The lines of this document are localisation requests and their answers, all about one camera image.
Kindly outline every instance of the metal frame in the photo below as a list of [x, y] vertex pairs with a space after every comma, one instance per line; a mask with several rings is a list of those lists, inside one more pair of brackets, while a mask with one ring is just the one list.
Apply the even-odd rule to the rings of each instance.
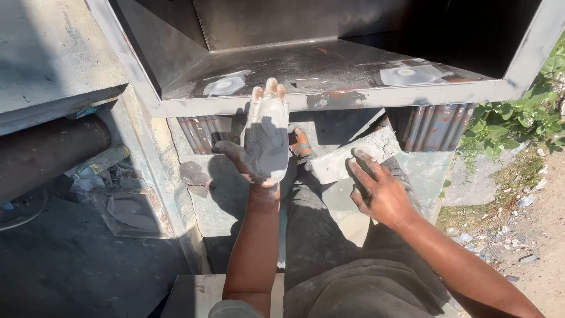
[[[86, 0], [86, 2], [152, 117], [235, 114], [238, 109], [245, 109], [245, 104], [249, 101], [248, 96], [162, 101], [151, 85], [108, 0]], [[316, 110], [465, 104], [520, 99], [565, 27], [563, 12], [565, 12], [565, 1], [542, 0], [503, 79], [358, 89], [354, 92], [364, 95], [364, 98], [341, 105], [328, 104], [328, 107]], [[334, 96], [343, 93], [351, 93], [351, 91], [326, 92]], [[286, 98], [290, 102], [290, 111], [312, 110], [307, 103], [308, 96], [312, 95], [312, 93], [288, 94]]]

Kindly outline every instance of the person's left hand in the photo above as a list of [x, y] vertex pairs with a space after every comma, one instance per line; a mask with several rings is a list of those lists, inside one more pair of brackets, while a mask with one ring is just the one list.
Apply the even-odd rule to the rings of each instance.
[[265, 90], [253, 88], [245, 125], [245, 148], [219, 141], [215, 148], [225, 154], [251, 184], [270, 188], [284, 177], [288, 166], [289, 104], [286, 89], [269, 78]]

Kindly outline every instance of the green plant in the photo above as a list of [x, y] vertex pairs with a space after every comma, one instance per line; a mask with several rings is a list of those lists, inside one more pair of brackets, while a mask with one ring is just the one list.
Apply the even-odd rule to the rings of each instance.
[[545, 143], [549, 152], [563, 151], [565, 123], [560, 122], [556, 102], [565, 70], [565, 33], [557, 42], [524, 98], [518, 101], [477, 105], [459, 143], [458, 155], [467, 174], [475, 172], [475, 157], [482, 150], [498, 158], [503, 149], [514, 149], [521, 142], [537, 146]]

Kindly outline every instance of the hand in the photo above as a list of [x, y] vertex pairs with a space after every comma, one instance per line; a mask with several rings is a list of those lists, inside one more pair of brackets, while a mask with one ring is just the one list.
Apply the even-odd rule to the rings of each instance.
[[355, 188], [351, 193], [351, 199], [363, 214], [379, 223], [384, 223], [393, 230], [402, 228], [414, 217], [420, 217], [410, 204], [404, 186], [388, 168], [379, 165], [373, 157], [361, 149], [353, 149], [353, 155], [370, 171], [370, 174], [363, 171], [356, 158], [351, 158], [347, 162], [354, 179], [362, 188], [362, 191]]
[[289, 104], [286, 89], [269, 78], [265, 90], [253, 88], [245, 125], [245, 147], [230, 141], [215, 144], [253, 185], [271, 188], [284, 177], [288, 166]]

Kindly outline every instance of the foot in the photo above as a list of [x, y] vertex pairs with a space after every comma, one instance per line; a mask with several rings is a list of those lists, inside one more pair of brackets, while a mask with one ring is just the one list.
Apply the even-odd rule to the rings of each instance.
[[289, 143], [290, 151], [296, 156], [298, 164], [303, 164], [316, 157], [316, 153], [308, 142], [308, 137], [300, 128], [296, 127], [289, 134]]

